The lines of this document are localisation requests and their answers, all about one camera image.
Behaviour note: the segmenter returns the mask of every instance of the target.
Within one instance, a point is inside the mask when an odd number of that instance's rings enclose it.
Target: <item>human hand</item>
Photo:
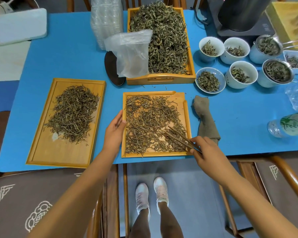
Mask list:
[[[123,120],[123,110],[120,110],[105,131],[103,150],[114,152],[115,157],[119,152],[125,126],[126,120]]]
[[[211,139],[197,136],[190,140],[200,146],[203,155],[195,149],[191,149],[190,152],[194,155],[200,168],[213,180],[227,187],[231,178],[241,177],[220,148]]]

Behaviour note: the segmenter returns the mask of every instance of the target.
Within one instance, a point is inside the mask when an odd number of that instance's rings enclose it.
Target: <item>stack of plastic cups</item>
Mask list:
[[[124,31],[121,0],[91,0],[91,28],[97,43],[105,50],[104,40]]]

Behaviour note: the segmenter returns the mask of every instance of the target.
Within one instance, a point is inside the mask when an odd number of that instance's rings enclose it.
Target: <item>woman's left hand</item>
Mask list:
[[[123,110],[120,110],[117,116],[106,128],[103,150],[114,152],[115,157],[119,152],[120,144],[123,140],[123,132],[126,126],[126,120],[123,120]]]

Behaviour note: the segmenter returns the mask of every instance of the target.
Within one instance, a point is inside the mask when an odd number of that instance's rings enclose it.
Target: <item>plastic bag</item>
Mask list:
[[[149,74],[148,47],[152,30],[118,33],[105,39],[106,51],[117,57],[119,77],[135,78]]]

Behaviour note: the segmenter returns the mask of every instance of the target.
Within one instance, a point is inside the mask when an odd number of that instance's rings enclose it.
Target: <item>woman's right hand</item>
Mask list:
[[[190,140],[200,146],[203,153],[201,155],[195,149],[190,150],[196,162],[208,176],[220,185],[227,187],[229,180],[241,177],[220,148],[211,139],[197,136]]]

